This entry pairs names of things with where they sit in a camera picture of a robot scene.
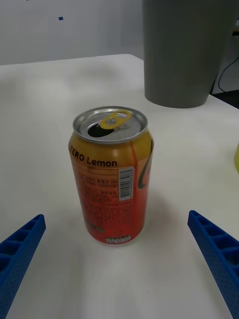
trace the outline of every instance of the pull tab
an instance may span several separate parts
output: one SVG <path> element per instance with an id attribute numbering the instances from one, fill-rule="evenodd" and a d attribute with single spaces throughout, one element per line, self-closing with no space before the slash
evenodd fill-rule
<path id="1" fill-rule="evenodd" d="M 126 114 L 127 117 L 125 118 L 120 118 L 119 116 L 117 116 L 118 113 L 123 113 Z M 118 110 L 113 112 L 112 114 L 106 116 L 106 118 L 104 118 L 101 122 L 100 122 L 100 127 L 104 130 L 112 130 L 117 128 L 119 125 L 123 124 L 124 122 L 126 122 L 129 118 L 131 117 L 131 114 L 129 111 L 127 110 Z M 106 122 L 113 120 L 114 122 L 112 124 L 108 124 Z"/>

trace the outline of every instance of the aluminum can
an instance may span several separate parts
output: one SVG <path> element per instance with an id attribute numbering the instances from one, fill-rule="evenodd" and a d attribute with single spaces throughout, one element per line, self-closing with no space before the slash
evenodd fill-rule
<path id="1" fill-rule="evenodd" d="M 88 232 L 107 244 L 134 239 L 145 219 L 153 139 L 146 116 L 110 106 L 78 115 L 69 153 Z"/>

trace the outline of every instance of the gray trash can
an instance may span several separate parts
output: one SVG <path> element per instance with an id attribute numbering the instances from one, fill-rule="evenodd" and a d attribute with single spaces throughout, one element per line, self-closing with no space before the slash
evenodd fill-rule
<path id="1" fill-rule="evenodd" d="M 239 16 L 239 0 L 143 0 L 145 97 L 205 103 Z"/>

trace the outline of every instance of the white table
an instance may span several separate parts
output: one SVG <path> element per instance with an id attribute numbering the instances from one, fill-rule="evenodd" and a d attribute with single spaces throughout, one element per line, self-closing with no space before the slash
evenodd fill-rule
<path id="1" fill-rule="evenodd" d="M 72 121 L 105 105 L 143 111 L 155 141 L 146 223 L 131 244 L 86 231 L 68 154 Z M 197 210 L 239 239 L 239 111 L 147 101 L 143 62 L 115 55 L 0 67 L 0 241 L 39 213 L 47 229 L 7 319 L 226 319 L 187 226 Z"/>

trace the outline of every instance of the can lid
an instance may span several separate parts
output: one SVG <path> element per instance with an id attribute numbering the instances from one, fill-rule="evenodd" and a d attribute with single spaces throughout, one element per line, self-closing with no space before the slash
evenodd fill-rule
<path id="1" fill-rule="evenodd" d="M 108 121 L 114 129 L 103 129 L 100 122 L 117 112 L 117 117 L 124 119 L 115 127 L 114 119 Z M 137 110 L 121 106 L 104 106 L 78 115 L 73 122 L 73 129 L 80 138 L 98 144 L 118 144 L 129 142 L 142 134 L 147 128 L 146 116 Z"/>

